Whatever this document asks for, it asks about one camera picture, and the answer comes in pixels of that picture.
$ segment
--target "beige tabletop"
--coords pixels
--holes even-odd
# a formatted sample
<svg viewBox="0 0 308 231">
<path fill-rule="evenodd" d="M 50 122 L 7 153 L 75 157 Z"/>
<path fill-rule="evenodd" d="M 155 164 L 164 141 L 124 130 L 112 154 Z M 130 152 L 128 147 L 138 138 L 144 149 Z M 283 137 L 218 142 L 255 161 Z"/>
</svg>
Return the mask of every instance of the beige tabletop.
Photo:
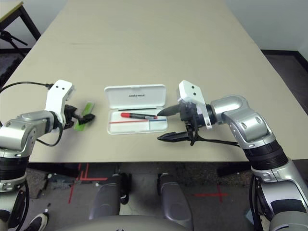
<svg viewBox="0 0 308 231">
<path fill-rule="evenodd" d="M 228 145 L 191 147 L 158 141 L 163 133 L 107 133 L 106 86 L 165 84 L 170 106 L 183 79 L 200 86 L 207 103 L 228 94 L 246 97 L 289 157 L 308 157 L 307 115 L 222 0 L 69 0 L 9 83 L 58 79 L 76 87 L 70 105 L 96 103 L 96 119 L 83 132 L 65 130 L 56 147 L 36 143 L 32 162 L 245 161 L 241 149 Z M 46 94 L 34 85 L 3 92 L 1 120 L 44 109 Z M 185 130 L 178 115 L 168 126 L 167 132 Z M 200 133 L 234 141 L 226 125 Z"/>
<path fill-rule="evenodd" d="M 23 5 L 22 1 L 0 0 L 0 23 Z"/>
</svg>

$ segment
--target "open white case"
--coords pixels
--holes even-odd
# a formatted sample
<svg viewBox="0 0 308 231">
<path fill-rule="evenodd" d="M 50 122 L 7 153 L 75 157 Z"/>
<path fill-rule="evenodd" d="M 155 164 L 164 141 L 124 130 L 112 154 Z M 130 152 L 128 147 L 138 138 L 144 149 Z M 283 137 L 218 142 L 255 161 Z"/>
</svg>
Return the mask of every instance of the open white case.
<svg viewBox="0 0 308 231">
<path fill-rule="evenodd" d="M 122 112 L 157 115 L 166 102 L 163 84 L 110 86 L 104 89 L 109 102 L 107 132 L 111 135 L 163 132 L 168 123 L 165 116 L 140 120 L 121 117 Z"/>
</svg>

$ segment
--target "red marker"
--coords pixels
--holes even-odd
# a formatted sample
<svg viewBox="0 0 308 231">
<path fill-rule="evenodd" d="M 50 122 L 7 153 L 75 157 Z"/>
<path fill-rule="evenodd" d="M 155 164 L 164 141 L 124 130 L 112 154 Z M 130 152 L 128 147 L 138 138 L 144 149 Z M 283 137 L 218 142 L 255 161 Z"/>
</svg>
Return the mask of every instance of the red marker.
<svg viewBox="0 0 308 231">
<path fill-rule="evenodd" d="M 124 118 L 133 118 L 133 119 L 157 119 L 157 116 L 155 115 L 145 115 L 145 114 L 136 114 L 128 112 L 122 112 L 121 116 Z"/>
</svg>

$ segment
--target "red tape mark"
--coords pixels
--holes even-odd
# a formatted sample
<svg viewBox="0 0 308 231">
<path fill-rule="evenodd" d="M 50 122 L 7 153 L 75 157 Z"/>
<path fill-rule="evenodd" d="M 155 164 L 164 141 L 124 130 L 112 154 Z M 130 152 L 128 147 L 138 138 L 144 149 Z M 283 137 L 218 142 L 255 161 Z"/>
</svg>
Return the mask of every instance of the red tape mark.
<svg viewBox="0 0 308 231">
<path fill-rule="evenodd" d="M 107 177 L 103 177 L 103 178 L 88 178 L 88 170 L 89 170 L 89 163 L 87 163 L 87 166 L 86 166 L 85 177 L 83 177 L 83 171 L 81 171 L 79 180 L 82 180 L 82 181 L 103 181 L 103 180 L 108 180 Z"/>
<path fill-rule="evenodd" d="M 215 197 L 215 196 L 223 197 L 223 196 L 228 196 L 228 194 L 227 193 L 197 193 L 197 194 L 193 194 L 193 196 L 196 196 L 196 197 Z"/>
<path fill-rule="evenodd" d="M 69 199 L 68 199 L 68 203 L 70 204 L 71 201 L 72 201 L 72 197 L 73 197 L 73 191 L 74 191 L 74 185 L 75 185 L 75 182 L 73 183 L 72 187 L 71 187 L 71 192 L 69 194 Z"/>
<path fill-rule="evenodd" d="M 219 184 L 217 185 L 217 190 L 218 190 L 218 194 L 220 195 L 221 194 L 221 190 L 220 190 Z M 222 203 L 222 196 L 221 195 L 219 196 L 219 202 Z"/>
</svg>

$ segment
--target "wall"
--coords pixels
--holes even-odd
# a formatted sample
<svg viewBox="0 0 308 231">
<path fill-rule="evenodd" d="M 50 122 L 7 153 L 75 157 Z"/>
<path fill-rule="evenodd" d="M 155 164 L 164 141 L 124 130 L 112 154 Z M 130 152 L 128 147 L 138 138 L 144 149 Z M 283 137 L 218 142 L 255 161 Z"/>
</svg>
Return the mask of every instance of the wall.
<svg viewBox="0 0 308 231">
<path fill-rule="evenodd" d="M 24 0 L 24 7 L 43 33 L 67 0 Z M 308 0 L 226 0 L 261 49 L 300 51 L 308 60 Z M 32 47 L 35 40 L 21 19 L 7 27 Z M 0 41 L 0 48 L 11 48 Z"/>
<path fill-rule="evenodd" d="M 67 0 L 23 0 L 23 2 L 24 8 L 42 34 L 57 16 L 59 11 L 64 7 Z M 10 32 L 13 36 L 28 43 L 28 46 L 25 46 L 16 42 L 16 45 L 19 48 L 31 48 L 36 42 L 20 18 L 17 18 L 5 30 Z M 0 40 L 0 48 L 12 48 L 12 46 L 8 42 Z"/>
<path fill-rule="evenodd" d="M 307 0 L 226 0 L 261 49 L 300 51 L 308 60 Z"/>
</svg>

